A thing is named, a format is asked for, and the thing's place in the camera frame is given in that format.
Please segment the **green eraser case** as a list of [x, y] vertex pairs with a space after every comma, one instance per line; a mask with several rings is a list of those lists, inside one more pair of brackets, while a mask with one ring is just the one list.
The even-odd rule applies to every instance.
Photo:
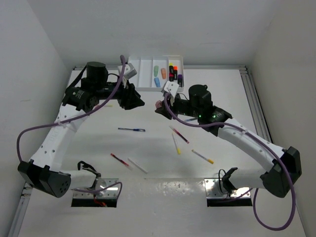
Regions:
[[158, 66], [158, 65], [155, 65], [155, 66], [154, 66], [154, 77], [157, 77], [157, 76], [158, 76], [158, 70], [159, 70], [159, 66]]

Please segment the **orange cap highlighter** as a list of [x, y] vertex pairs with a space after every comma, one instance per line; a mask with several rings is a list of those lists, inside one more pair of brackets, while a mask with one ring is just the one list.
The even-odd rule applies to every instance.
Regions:
[[178, 77], [178, 67], [177, 66], [173, 67], [173, 74], [174, 74], [174, 78]]

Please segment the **purple cap black highlighter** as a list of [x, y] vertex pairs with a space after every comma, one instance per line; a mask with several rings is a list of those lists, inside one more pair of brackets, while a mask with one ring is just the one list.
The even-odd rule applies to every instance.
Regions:
[[179, 84], [179, 87], [183, 87], [183, 75], [178, 75], [177, 82]]

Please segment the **pink eraser case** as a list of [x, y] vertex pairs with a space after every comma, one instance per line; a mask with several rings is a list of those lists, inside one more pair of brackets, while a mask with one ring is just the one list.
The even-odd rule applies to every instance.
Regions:
[[155, 107], [156, 109], [161, 109], [163, 108], [163, 102], [158, 100], [156, 103], [155, 103]]

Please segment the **yellow cap black highlighter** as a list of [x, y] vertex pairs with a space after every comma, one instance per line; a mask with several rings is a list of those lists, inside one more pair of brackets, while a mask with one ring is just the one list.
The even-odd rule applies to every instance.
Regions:
[[172, 63], [169, 64], [169, 73], [173, 74], [173, 64]]

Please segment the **blue ballpoint pen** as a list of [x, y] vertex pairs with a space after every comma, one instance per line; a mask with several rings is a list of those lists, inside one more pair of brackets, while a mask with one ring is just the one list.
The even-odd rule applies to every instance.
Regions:
[[145, 130], [145, 129], [142, 129], [142, 128], [121, 128], [121, 127], [119, 127], [118, 130], [136, 131], [136, 132], [146, 132], [146, 130]]

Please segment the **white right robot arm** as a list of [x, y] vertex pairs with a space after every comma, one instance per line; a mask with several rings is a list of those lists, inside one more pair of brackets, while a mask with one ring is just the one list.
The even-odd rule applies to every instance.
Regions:
[[196, 127], [226, 140], [248, 154], [261, 169], [244, 171], [233, 167], [221, 179], [220, 187], [232, 193], [242, 187], [265, 189], [283, 198], [294, 191], [294, 183], [302, 174], [300, 153], [294, 147], [277, 146], [248, 130], [233, 116], [213, 104], [207, 85], [196, 84], [189, 88], [188, 99], [182, 99], [179, 85], [166, 82], [162, 88], [164, 100], [155, 112], [168, 119], [178, 120], [179, 115], [197, 118]]

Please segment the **pink cap black highlighter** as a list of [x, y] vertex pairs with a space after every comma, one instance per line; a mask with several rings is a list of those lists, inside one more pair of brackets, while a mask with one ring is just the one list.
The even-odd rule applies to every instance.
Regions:
[[169, 74], [169, 81], [174, 81], [174, 74], [172, 73]]

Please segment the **dark red gel pen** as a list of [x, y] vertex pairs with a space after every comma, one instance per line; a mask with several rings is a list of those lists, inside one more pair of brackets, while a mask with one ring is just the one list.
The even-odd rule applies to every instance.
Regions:
[[187, 138], [185, 138], [176, 128], [174, 128], [173, 126], [169, 126], [170, 129], [175, 132], [182, 140], [184, 140], [187, 144], [189, 144], [189, 140]]

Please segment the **orange eraser case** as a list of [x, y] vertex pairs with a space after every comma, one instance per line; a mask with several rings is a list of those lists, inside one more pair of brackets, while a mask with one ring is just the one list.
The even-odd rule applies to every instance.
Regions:
[[161, 76], [162, 76], [162, 79], [166, 79], [166, 69], [165, 68], [161, 68]]

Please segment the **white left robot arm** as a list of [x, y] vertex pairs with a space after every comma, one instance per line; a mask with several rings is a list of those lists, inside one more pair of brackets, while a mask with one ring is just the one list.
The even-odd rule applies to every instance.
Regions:
[[131, 110], [144, 106], [140, 94], [129, 79], [137, 74], [131, 63], [118, 67], [117, 82], [108, 81], [104, 63], [88, 62], [75, 80], [66, 88], [57, 118], [49, 124], [49, 133], [28, 162], [20, 161], [18, 171], [37, 190], [62, 197], [68, 190], [98, 193], [101, 174], [90, 164], [80, 161], [76, 170], [64, 171], [62, 161], [67, 148], [89, 115], [109, 100], [118, 101], [121, 108]]

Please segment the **blue eraser case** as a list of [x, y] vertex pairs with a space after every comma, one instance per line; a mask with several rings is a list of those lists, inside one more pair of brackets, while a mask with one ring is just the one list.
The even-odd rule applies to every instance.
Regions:
[[156, 87], [160, 87], [160, 80], [159, 80], [159, 78], [154, 78], [154, 82], [155, 82]]

